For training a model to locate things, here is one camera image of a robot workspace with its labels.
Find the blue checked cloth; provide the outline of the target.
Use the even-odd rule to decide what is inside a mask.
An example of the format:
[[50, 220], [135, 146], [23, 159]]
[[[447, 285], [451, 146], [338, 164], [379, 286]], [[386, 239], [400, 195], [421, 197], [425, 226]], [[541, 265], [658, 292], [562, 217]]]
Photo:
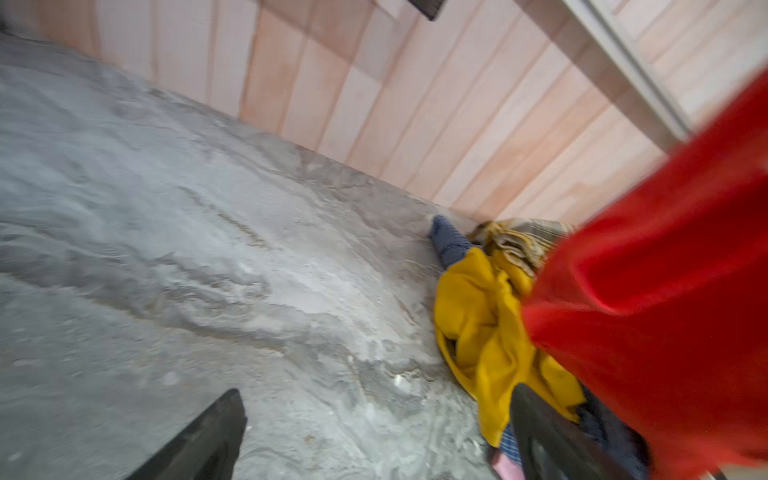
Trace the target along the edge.
[[444, 269], [461, 261], [473, 247], [469, 239], [443, 215], [433, 217], [429, 238]]

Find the pink cloth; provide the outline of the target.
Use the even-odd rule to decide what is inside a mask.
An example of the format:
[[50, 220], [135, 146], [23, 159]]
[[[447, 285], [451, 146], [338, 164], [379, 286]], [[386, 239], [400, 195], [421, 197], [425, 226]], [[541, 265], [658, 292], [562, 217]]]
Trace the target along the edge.
[[521, 466], [500, 450], [494, 452], [491, 466], [500, 480], [525, 480]]

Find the plain yellow cloth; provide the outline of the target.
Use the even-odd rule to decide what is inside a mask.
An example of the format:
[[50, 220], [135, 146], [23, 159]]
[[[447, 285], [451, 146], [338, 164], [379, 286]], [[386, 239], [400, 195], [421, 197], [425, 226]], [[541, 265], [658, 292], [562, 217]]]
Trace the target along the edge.
[[473, 247], [438, 282], [437, 344], [451, 372], [476, 401], [482, 436], [494, 447], [511, 420], [514, 388], [524, 384], [560, 415], [578, 421], [586, 402], [576, 377], [534, 346], [522, 318], [534, 278], [498, 252]]

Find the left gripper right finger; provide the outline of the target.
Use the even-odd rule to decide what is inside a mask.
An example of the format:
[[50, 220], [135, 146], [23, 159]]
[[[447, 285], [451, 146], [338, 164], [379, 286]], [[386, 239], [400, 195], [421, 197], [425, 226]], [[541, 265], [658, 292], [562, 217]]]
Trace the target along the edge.
[[511, 419], [527, 479], [629, 479], [630, 473], [597, 442], [534, 390], [517, 385]]

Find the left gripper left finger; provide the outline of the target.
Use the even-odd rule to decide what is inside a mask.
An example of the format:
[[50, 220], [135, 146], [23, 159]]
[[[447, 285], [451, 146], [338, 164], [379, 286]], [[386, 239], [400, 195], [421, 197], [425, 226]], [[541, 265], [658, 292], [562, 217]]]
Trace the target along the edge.
[[230, 479], [246, 426], [241, 394], [229, 389], [127, 479]]

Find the red cloth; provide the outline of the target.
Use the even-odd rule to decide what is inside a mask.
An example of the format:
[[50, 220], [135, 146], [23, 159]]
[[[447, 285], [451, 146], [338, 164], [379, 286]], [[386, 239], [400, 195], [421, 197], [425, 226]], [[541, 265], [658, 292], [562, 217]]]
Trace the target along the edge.
[[767, 79], [565, 239], [522, 318], [657, 479], [767, 460]]

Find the yellow plaid cloth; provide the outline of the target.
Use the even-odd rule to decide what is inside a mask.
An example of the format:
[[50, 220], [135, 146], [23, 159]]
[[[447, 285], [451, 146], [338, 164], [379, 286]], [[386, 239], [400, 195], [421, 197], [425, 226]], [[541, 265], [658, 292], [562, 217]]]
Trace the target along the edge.
[[575, 231], [572, 224], [511, 218], [480, 223], [468, 239], [501, 268], [514, 267], [535, 278], [551, 251]]

